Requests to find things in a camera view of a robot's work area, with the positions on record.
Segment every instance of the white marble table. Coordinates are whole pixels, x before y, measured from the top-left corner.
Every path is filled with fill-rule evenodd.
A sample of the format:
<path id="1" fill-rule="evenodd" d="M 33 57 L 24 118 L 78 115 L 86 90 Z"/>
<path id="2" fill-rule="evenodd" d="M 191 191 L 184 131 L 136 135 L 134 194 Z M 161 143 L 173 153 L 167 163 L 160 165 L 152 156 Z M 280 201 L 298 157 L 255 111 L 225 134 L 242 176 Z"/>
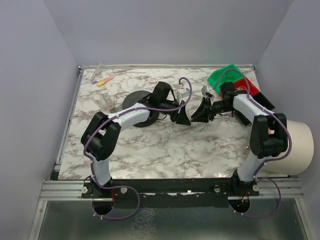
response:
<path id="1" fill-rule="evenodd" d="M 106 69 L 96 79 L 109 75 L 115 78 L 102 87 L 90 82 L 94 69 L 85 70 L 58 179 L 78 180 L 90 175 L 90 162 L 83 155 L 80 138 L 96 112 L 108 114 L 102 93 L 108 92 L 120 111 L 129 93 L 142 89 L 152 92 L 159 81 L 167 82 L 175 89 L 178 79 L 186 77 L 193 88 L 192 98 L 186 107 L 190 118 L 201 103 L 201 88 L 209 85 L 207 78 L 216 69 L 219 67 L 131 69 L 146 73 Z M 240 70 L 259 87 L 251 67 L 241 67 Z M 114 179 L 229 177 L 246 158 L 249 128 L 234 117 L 220 115 L 212 122 L 192 123 L 191 126 L 175 124 L 167 117 L 149 127 L 130 127 L 120 134 L 116 148 L 109 157 L 110 172 Z M 271 173 L 262 171 L 262 175 L 270 176 Z"/>

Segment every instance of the gray wall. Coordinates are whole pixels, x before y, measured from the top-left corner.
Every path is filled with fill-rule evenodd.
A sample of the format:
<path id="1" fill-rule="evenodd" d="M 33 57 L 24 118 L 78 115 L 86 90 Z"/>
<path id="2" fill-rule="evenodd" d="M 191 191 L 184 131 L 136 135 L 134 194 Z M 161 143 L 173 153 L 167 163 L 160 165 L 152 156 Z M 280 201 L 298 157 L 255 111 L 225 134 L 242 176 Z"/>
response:
<path id="1" fill-rule="evenodd" d="M 42 0 L 0 1 L 0 239 L 28 238 L 78 68 Z"/>
<path id="2" fill-rule="evenodd" d="M 295 0 L 257 66 L 263 92 L 288 119 L 309 125 L 314 156 L 300 175 L 320 239 L 320 1 Z"/>
<path id="3" fill-rule="evenodd" d="M 292 0 L 45 0 L 79 65 L 256 64 Z"/>

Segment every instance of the black round base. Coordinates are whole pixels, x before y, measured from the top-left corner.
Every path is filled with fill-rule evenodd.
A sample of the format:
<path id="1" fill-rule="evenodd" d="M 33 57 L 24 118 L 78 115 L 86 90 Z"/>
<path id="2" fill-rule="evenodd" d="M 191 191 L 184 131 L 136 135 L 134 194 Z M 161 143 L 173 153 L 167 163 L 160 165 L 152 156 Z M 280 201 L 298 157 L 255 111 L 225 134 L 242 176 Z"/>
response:
<path id="1" fill-rule="evenodd" d="M 229 204 L 236 210 L 238 213 L 245 213 L 250 208 L 250 200 L 245 199 L 243 202 L 241 199 L 229 200 Z"/>
<path id="2" fill-rule="evenodd" d="M 122 110 L 128 109 L 135 105 L 139 100 L 143 99 L 147 95 L 151 94 L 149 91 L 134 91 L 130 93 L 128 96 L 125 97 L 123 103 L 122 103 Z M 144 122 L 139 122 L 135 124 L 134 126 L 137 128 L 145 128 L 149 127 L 152 124 L 154 124 L 159 117 L 159 112 L 158 111 L 150 111 L 150 115 L 148 119 Z"/>

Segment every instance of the orange marker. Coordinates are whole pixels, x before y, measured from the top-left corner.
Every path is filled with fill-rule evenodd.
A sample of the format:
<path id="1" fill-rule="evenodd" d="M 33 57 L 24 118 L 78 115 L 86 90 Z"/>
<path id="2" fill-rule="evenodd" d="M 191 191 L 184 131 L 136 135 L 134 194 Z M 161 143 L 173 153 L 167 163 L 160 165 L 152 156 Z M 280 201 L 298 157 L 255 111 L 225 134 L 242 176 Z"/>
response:
<path id="1" fill-rule="evenodd" d="M 114 78 L 115 78 L 114 76 L 108 76 L 108 77 L 102 79 L 101 81 L 99 81 L 97 83 L 97 85 L 98 85 L 98 87 L 101 87 L 102 85 L 106 84 L 107 82 L 111 81 Z"/>

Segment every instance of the white paper roll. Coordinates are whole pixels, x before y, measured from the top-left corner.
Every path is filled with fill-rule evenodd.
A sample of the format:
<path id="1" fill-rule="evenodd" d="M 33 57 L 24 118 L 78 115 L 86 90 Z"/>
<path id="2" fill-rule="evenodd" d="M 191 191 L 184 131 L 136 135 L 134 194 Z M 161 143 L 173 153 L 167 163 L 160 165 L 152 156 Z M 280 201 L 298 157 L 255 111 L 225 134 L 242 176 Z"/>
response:
<path id="1" fill-rule="evenodd" d="M 292 149 L 285 159 L 268 162 L 264 171 L 279 174 L 297 175 L 310 165 L 314 155 L 314 140 L 310 128 L 302 122 L 287 121 L 287 129 L 292 138 Z"/>

